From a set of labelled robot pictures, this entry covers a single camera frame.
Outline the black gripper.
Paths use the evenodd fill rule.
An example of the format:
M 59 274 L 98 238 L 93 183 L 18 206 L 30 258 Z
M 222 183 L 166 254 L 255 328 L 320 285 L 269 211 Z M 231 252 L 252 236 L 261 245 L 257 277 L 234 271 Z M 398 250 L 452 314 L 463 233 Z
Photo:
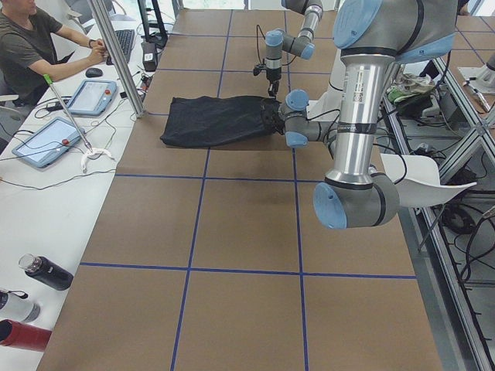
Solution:
M 269 81 L 268 86 L 268 96 L 269 97 L 277 97 L 278 89 L 279 89 L 279 81 L 282 78 L 282 68 L 266 68 L 266 77 Z
M 262 124 L 270 134 L 285 134 L 285 122 L 280 118 L 280 103 L 277 100 L 267 100 L 262 103 Z

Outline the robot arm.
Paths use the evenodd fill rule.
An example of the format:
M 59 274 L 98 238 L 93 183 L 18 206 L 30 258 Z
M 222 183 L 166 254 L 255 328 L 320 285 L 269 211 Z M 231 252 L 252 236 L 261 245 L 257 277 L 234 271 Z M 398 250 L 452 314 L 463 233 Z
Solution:
M 455 1 L 346 1 L 333 26 L 344 65 L 336 118 L 310 114 L 308 94 L 293 90 L 280 104 L 263 103 L 261 119 L 287 146 L 327 145 L 333 167 L 314 191 L 315 214 L 330 229 L 379 226 L 398 211 L 395 184 L 370 166 L 387 73 L 403 63 L 447 54 L 455 39 Z
M 314 37 L 323 17 L 323 4 L 318 0 L 285 0 L 281 6 L 303 16 L 296 35 L 273 29 L 265 35 L 265 57 L 259 66 L 268 80 L 268 96 L 276 97 L 282 78 L 282 53 L 309 60 L 314 53 Z

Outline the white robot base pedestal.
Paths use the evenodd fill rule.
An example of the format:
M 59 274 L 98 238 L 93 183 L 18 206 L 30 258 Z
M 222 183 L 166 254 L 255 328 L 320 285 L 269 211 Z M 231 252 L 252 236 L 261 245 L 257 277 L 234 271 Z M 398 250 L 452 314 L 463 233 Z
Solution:
M 338 49 L 326 92 L 318 100 L 311 100 L 309 102 L 307 110 L 309 118 L 320 121 L 331 121 L 331 116 L 338 113 L 341 105 L 345 72 L 346 67 L 340 59 L 340 50 Z

